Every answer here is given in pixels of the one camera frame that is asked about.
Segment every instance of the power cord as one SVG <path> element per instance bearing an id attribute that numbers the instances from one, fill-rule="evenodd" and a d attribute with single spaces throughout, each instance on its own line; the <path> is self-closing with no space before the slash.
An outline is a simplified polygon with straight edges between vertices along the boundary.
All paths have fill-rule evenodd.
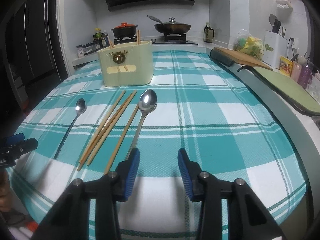
<path id="1" fill-rule="evenodd" d="M 292 40 L 292 42 L 294 42 L 294 38 L 290 37 L 290 39 L 289 39 L 288 46 L 287 46 L 287 58 L 289 57 L 289 43 L 290 43 L 290 40 Z"/>

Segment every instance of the teal and white plaid tablecloth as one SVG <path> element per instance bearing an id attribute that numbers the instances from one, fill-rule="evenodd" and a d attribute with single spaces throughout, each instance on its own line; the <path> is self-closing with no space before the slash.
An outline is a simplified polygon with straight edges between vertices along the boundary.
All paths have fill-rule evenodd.
<path id="1" fill-rule="evenodd" d="M 246 180 L 273 217 L 281 223 L 306 192 L 304 171 L 287 134 L 245 85 L 207 54 L 154 52 L 150 84 L 106 88 L 98 61 L 90 62 L 48 94 L 27 116 L 17 133 L 38 140 L 37 150 L 9 168 L 12 188 L 35 221 L 40 222 L 74 178 L 98 179 L 140 95 L 153 89 L 157 108 L 145 119 L 137 147 L 140 166 L 132 196 L 120 203 L 124 239 L 196 236 L 200 203 L 184 194 L 177 152 L 185 148 L 201 168 L 219 179 Z M 76 171 L 79 156 L 120 92 L 138 93 L 117 122 L 90 166 Z M 84 98 L 87 110 L 77 119 L 57 160 L 55 151 Z M 136 115 L 112 166 L 127 154 L 140 119 Z M 226 202 L 223 238 L 227 239 Z M 89 232 L 94 239 L 94 201 Z"/>

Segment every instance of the black refrigerator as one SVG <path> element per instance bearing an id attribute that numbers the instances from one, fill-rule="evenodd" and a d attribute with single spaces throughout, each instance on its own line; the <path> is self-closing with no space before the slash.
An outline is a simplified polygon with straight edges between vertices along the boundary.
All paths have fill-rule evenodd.
<path id="1" fill-rule="evenodd" d="M 11 37 L 14 64 L 33 109 L 68 77 L 56 20 L 56 0 L 26 0 L 14 15 Z"/>

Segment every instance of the human hand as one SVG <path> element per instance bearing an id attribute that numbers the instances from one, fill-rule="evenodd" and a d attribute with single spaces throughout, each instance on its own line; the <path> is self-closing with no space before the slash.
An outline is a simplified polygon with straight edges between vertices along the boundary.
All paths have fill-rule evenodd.
<path id="1" fill-rule="evenodd" d="M 10 181 L 6 170 L 0 170 L 0 211 L 9 212 L 12 205 Z"/>

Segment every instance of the checkered tablecloth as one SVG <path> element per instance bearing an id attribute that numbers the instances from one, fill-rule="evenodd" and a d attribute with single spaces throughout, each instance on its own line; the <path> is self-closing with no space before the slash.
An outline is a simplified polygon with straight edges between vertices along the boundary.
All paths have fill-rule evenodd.
<path id="1" fill-rule="evenodd" d="M 38 140 L 37 150 L 9 168 L 12 188 L 31 216 L 40 222 L 74 178 L 97 179 L 126 125 L 140 95 L 153 89 L 156 110 L 147 116 L 137 147 L 140 166 L 132 196 L 119 203 L 124 239 L 139 237 L 185 238 L 196 236 L 200 203 L 184 194 L 177 163 L 179 148 L 219 179 L 246 180 L 273 217 L 281 223 L 306 192 L 302 165 L 279 123 L 246 86 L 207 54 L 186 51 L 154 52 L 150 84 L 106 88 L 98 61 L 90 62 L 48 94 L 23 121 L 17 133 Z M 101 119 L 123 89 L 133 98 L 104 142 L 93 163 L 76 171 L 79 156 Z M 72 122 L 75 104 L 84 98 L 87 110 L 77 119 L 57 160 L 55 151 Z M 140 119 L 136 115 L 112 166 L 128 151 Z M 223 236 L 228 234 L 226 202 Z M 94 238 L 91 202 L 89 232 Z"/>

